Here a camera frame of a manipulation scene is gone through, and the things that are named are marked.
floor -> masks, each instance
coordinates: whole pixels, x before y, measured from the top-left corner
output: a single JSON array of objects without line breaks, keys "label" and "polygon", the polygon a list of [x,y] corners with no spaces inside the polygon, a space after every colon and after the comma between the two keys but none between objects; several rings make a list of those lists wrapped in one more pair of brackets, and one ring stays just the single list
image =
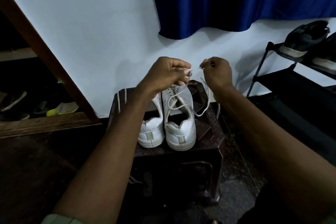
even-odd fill
[{"label": "floor", "polygon": [[[192,205],[187,210],[141,216],[138,223],[206,223],[209,219],[236,223],[254,206],[265,179],[252,164],[252,153],[225,111],[220,123],[227,136],[227,153],[219,205],[206,209]],[[104,131],[104,125],[92,125],[0,138],[0,223],[40,223]]]}]

white sneaker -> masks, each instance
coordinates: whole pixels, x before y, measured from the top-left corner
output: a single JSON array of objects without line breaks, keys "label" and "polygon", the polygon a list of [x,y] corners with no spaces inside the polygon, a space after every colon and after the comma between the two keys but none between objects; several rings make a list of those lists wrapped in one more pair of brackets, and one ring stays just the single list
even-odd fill
[{"label": "white sneaker", "polygon": [[138,142],[142,147],[154,148],[165,139],[161,93],[149,103],[143,118]]},{"label": "white sneaker", "polygon": [[[189,150],[196,141],[195,117],[191,111],[193,97],[185,87],[173,86],[162,92],[166,140],[169,147],[176,151]],[[179,92],[181,93],[169,101],[169,105],[172,108],[185,106],[172,110],[168,106],[168,100]]]}]

hand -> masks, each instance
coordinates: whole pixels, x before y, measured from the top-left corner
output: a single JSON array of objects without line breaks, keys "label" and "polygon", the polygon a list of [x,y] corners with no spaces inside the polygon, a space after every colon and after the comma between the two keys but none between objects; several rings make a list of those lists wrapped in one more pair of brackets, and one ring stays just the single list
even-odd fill
[{"label": "hand", "polygon": [[185,73],[183,68],[190,69],[191,65],[180,59],[159,57],[138,87],[148,91],[153,98],[173,84],[182,86],[183,82],[188,83],[189,81],[186,76],[188,73]]},{"label": "hand", "polygon": [[199,66],[203,68],[205,82],[214,93],[215,98],[217,92],[233,87],[232,70],[227,60],[212,57],[205,59]]}]

white wall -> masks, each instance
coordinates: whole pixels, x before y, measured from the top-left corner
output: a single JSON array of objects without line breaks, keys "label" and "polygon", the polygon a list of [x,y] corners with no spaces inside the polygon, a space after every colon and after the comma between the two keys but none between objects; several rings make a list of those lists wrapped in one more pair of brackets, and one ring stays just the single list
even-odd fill
[{"label": "white wall", "polygon": [[[107,117],[114,94],[136,86],[159,56],[176,57],[196,69],[205,58],[229,60],[233,82],[246,93],[268,41],[279,43],[295,27],[310,22],[255,22],[244,32],[203,28],[183,40],[158,35],[153,0],[15,0],[45,43],[82,91],[99,117]],[[336,19],[330,19],[332,32]],[[276,71],[292,62],[270,55],[261,72]],[[303,66],[297,71],[324,86],[332,79]],[[252,94],[268,92],[256,85]]]}]

black shoe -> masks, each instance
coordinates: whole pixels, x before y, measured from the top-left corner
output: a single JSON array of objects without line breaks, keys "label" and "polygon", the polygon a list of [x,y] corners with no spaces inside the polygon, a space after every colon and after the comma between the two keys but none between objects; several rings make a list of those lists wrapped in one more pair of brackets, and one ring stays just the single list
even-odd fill
[{"label": "black shoe", "polygon": [[305,54],[327,38],[330,30],[327,21],[313,21],[290,32],[285,43],[276,51],[279,55],[301,62]]},{"label": "black shoe", "polygon": [[26,95],[26,91],[21,91],[17,94],[6,95],[0,103],[0,112],[8,111],[10,108],[19,103]]},{"label": "black shoe", "polygon": [[0,123],[18,120],[27,120],[30,115],[19,111],[0,112]]},{"label": "black shoe", "polygon": [[336,75],[336,32],[312,51],[312,66]]}]

